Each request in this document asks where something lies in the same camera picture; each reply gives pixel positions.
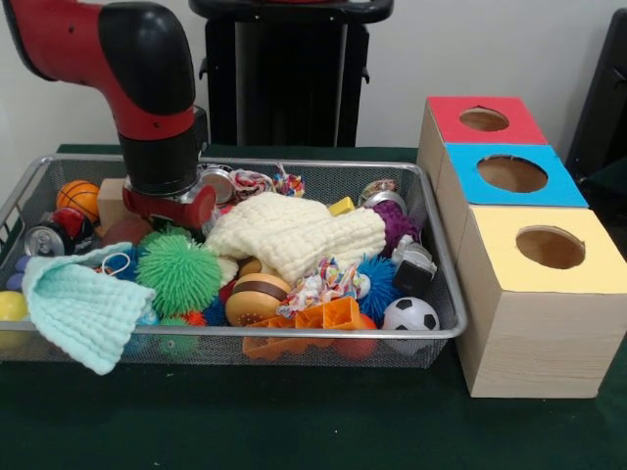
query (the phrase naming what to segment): round hole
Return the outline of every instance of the round hole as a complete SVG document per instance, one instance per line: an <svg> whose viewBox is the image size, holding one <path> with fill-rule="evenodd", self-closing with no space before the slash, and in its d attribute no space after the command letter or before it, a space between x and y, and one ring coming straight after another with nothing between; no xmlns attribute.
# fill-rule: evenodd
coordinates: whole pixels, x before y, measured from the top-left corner
<svg viewBox="0 0 627 470"><path fill-rule="evenodd" d="M527 227L518 233L516 247L529 259L553 269L570 269L586 257L583 242L557 227Z"/></svg>
<svg viewBox="0 0 627 470"><path fill-rule="evenodd" d="M459 120L463 125L483 132L496 132L509 127L509 119L505 115L480 106L464 111Z"/></svg>
<svg viewBox="0 0 627 470"><path fill-rule="evenodd" d="M512 193L533 193L547 185L549 176L536 164L512 155L493 155L477 164L481 177Z"/></svg>

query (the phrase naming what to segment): soccer ball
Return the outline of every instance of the soccer ball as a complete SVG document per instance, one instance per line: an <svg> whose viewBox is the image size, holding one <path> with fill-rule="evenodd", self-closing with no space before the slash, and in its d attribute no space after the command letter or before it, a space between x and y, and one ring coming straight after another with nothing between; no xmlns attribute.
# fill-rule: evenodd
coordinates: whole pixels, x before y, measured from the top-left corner
<svg viewBox="0 0 627 470"><path fill-rule="evenodd" d="M385 309L384 330L435 331L440 329L440 319L433 307L416 297L403 297ZM431 344L428 340L386 340L397 353L414 355Z"/></svg>

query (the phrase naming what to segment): blue box lid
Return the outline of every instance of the blue box lid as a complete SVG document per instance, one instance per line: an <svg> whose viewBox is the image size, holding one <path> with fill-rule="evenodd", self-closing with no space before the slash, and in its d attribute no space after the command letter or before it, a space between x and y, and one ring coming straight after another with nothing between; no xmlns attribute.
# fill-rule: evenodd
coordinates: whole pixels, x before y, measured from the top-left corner
<svg viewBox="0 0 627 470"><path fill-rule="evenodd" d="M588 207L549 145L447 144L447 149L470 204Z"/></svg>

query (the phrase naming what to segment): shape sorter box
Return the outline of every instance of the shape sorter box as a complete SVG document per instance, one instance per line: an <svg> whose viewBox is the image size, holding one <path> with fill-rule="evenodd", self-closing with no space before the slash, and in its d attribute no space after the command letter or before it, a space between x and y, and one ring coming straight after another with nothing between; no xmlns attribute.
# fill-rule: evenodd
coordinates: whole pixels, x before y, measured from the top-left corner
<svg viewBox="0 0 627 470"><path fill-rule="evenodd" d="M520 98L431 96L420 132L418 165L437 189L445 144L546 145L547 139Z"/></svg>
<svg viewBox="0 0 627 470"><path fill-rule="evenodd" d="M454 261L468 205L586 208L549 145L447 144L436 201Z"/></svg>
<svg viewBox="0 0 627 470"><path fill-rule="evenodd" d="M473 397L597 395L627 331L627 264L592 211L473 206L458 272Z"/></svg>

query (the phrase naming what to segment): wire mesh basket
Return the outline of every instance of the wire mesh basket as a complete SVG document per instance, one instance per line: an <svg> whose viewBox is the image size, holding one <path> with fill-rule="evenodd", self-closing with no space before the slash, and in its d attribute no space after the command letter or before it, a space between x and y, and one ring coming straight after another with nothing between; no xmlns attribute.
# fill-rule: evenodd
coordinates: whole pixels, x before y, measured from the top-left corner
<svg viewBox="0 0 627 470"><path fill-rule="evenodd" d="M205 159L266 174L276 162ZM394 179L408 215L424 224L422 241L438 265L424 300L440 318L439 331L340 331L323 329L139 326L124 349L122 362L180 364L282 364L427 368L446 342L461 334L466 314L458 280L445 243L442 224L427 178L413 164L281 162L307 181L306 197L325 204L346 196L356 201L369 182ZM85 179L100 185L105 178L125 177L121 157L53 155L34 162L0 210L0 283L4 286L24 255L24 233L54 210L59 189ZM248 351L271 351L251 354ZM0 321L0 361L67 361L29 321Z"/></svg>

